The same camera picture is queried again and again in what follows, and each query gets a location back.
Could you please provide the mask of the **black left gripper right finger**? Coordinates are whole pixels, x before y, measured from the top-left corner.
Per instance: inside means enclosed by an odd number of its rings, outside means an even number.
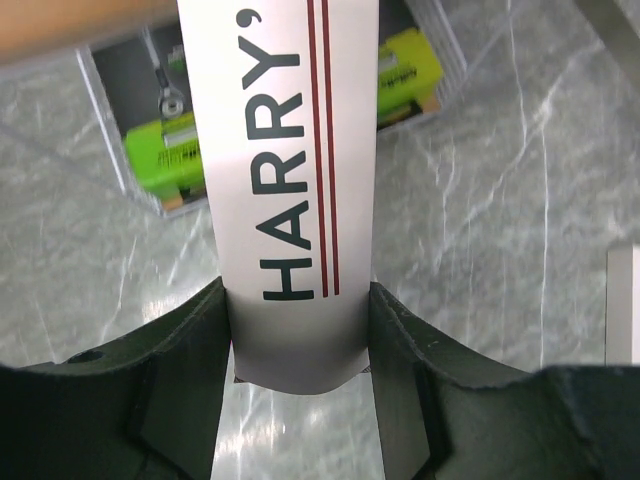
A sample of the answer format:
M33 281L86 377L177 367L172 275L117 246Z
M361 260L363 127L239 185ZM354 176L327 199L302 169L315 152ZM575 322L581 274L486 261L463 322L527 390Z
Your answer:
M369 358L389 479L635 479L639 371L527 373L462 345L388 290L369 296Z

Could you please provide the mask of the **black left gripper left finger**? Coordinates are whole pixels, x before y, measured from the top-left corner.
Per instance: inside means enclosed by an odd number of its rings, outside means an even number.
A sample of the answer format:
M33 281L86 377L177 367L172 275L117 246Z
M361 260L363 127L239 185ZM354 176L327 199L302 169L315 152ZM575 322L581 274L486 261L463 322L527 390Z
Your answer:
M5 479L207 479L230 350L225 290L69 360L1 370Z

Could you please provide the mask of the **white Harry's box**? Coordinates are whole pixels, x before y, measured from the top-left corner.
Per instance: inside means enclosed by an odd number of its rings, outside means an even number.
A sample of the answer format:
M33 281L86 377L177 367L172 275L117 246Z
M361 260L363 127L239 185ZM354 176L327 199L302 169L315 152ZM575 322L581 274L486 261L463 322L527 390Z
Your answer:
M605 363L639 365L639 245L607 254Z
M368 363L379 5L178 5L235 374L291 394Z

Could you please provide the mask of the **white wire wooden shelf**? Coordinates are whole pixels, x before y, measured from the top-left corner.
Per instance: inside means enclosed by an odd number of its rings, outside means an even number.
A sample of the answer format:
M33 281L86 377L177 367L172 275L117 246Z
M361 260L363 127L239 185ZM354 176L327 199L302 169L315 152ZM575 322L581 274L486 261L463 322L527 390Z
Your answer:
M380 5L378 129L435 116L466 58L438 1ZM163 217L206 188L181 29L166 22L1 76L1 132L68 174Z

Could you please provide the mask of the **Gillette Labs razor box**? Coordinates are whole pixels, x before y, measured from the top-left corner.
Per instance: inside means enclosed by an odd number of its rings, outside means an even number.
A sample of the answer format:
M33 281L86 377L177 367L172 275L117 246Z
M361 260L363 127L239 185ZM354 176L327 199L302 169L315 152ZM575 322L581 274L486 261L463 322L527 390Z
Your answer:
M88 80L126 192L161 215L203 203L206 186L178 21L90 51Z
M377 129L440 110L443 68L425 34L415 27L388 37L378 50Z

